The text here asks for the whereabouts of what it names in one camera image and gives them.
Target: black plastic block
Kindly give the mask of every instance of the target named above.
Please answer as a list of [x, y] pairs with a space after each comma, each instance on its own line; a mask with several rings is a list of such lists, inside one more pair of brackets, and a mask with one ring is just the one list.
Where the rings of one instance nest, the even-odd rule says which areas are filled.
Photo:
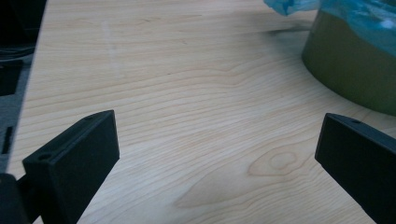
[[46, 223], [76, 223], [120, 157], [113, 111], [90, 115], [23, 160]]
[[377, 223], [396, 223], [396, 139], [327, 114], [316, 160]]

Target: blue plastic bag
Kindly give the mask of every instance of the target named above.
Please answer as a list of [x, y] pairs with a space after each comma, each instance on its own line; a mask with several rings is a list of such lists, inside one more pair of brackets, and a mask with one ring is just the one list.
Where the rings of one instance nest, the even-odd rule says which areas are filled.
[[264, 3], [277, 13], [288, 16], [296, 11], [318, 9], [319, 0], [264, 0]]
[[394, 0], [264, 0], [264, 3], [284, 16], [319, 8], [344, 20], [358, 37], [396, 56]]

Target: wood grain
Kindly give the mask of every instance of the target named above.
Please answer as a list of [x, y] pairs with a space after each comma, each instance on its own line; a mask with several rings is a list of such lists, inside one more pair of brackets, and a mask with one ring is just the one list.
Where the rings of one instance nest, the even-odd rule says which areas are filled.
[[120, 161], [80, 223], [373, 223], [314, 160], [326, 112], [396, 137], [300, 59], [315, 12], [261, 1], [49, 0], [8, 171], [115, 109]]

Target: olive green container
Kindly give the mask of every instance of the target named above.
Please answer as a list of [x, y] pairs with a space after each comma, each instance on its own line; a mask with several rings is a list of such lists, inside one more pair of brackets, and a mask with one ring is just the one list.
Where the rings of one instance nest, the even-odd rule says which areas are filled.
[[396, 116], [396, 57], [319, 11], [303, 51], [312, 75], [356, 104]]

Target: wooden table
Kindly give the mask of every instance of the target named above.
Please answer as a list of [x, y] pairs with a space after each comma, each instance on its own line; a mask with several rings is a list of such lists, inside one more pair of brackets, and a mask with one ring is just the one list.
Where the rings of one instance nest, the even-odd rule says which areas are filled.
[[49, 0], [8, 171], [116, 111], [120, 160], [80, 223], [372, 223], [314, 159], [326, 112], [396, 118], [316, 81], [315, 12], [262, 1]]

